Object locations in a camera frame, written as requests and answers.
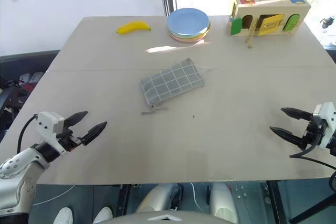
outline floor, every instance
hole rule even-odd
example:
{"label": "floor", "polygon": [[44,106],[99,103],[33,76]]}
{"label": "floor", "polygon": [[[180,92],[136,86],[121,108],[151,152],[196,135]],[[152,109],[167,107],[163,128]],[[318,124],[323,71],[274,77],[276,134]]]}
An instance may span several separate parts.
{"label": "floor", "polygon": [[[263,182],[227,182],[227,184],[232,188],[241,224],[275,223],[271,204],[265,200]],[[189,183],[182,185],[184,196],[181,210],[199,211],[193,200],[192,186]],[[202,211],[208,214],[206,192],[211,184],[194,183],[194,185],[196,200]],[[154,186],[154,184],[146,184],[131,189],[127,214],[135,212],[141,200]],[[51,199],[70,187],[71,185],[38,185],[34,203]],[[294,217],[332,194],[326,178],[282,181],[279,182],[279,188],[287,217]],[[62,207],[70,207],[74,224],[91,224],[102,207],[109,206],[115,212],[118,192],[117,186],[77,185],[57,199],[34,206],[29,223],[52,224]],[[334,223],[335,219],[335,208],[330,207],[302,223]]]}

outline white cable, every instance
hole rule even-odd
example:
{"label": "white cable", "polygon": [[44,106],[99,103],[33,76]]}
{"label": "white cable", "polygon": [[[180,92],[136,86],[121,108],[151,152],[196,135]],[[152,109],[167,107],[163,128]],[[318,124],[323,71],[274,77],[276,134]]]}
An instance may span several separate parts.
{"label": "white cable", "polygon": [[195,202],[196,206],[199,208],[199,210],[200,210],[201,212],[203,212],[202,209],[200,208],[200,206],[198,205],[197,201],[196,201],[194,184],[191,183],[191,182],[190,182],[190,184],[191,184],[191,186],[193,187],[194,202]]}
{"label": "white cable", "polygon": [[49,201],[52,201],[52,200],[54,200],[54,199],[57,199],[57,198],[61,197],[62,195],[66,194],[68,191],[70,191],[70,190],[73,189],[74,187],[75,187],[75,185],[71,186],[71,187],[70,187],[68,190],[66,190],[64,193],[62,193],[62,194],[60,194],[60,195],[58,195],[58,196],[56,196],[56,197],[54,197],[54,198],[51,198],[51,199],[49,199],[49,200],[46,200],[46,201],[42,201],[42,202],[40,202],[40,203],[33,204],[33,206],[41,205],[41,204],[43,204],[43,203],[47,203],[47,202],[49,202]]}

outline white wall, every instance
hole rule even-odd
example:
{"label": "white wall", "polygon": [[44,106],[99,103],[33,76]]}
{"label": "white wall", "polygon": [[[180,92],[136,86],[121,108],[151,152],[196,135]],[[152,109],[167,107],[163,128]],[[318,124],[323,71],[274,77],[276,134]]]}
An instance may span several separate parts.
{"label": "white wall", "polygon": [[0,0],[0,56],[60,49],[86,16],[151,15],[162,0]]}

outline beige tabletop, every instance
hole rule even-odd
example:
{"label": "beige tabletop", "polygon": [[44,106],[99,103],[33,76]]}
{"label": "beige tabletop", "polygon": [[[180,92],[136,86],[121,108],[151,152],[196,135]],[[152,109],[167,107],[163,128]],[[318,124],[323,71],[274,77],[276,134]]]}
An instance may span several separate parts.
{"label": "beige tabletop", "polygon": [[[125,22],[145,20],[152,31],[117,35]],[[312,111],[336,102],[335,64],[303,24],[293,36],[232,38],[227,17],[211,17],[197,45],[169,37],[165,17],[85,18],[40,80],[0,144],[0,161],[14,155],[25,122],[39,111],[64,117],[87,110],[76,136],[108,121],[101,135],[54,161],[44,184],[130,184],[329,177],[331,170],[290,159],[299,152],[269,126],[302,136],[307,123],[280,108]],[[190,57],[205,85],[148,110],[139,80]],[[40,142],[35,122],[23,149]],[[328,150],[310,157],[336,165]]]}

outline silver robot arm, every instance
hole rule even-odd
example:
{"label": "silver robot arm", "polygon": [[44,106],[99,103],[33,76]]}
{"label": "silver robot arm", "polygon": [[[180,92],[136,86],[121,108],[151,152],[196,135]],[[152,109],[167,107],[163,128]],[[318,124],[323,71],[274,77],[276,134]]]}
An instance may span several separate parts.
{"label": "silver robot arm", "polygon": [[44,141],[0,165],[1,224],[28,224],[37,180],[50,166],[50,162],[71,152],[80,144],[89,144],[103,131],[107,122],[96,125],[84,137],[74,138],[68,127],[81,121],[86,114],[86,111],[79,112],[67,119],[55,112],[37,114],[37,131]]}

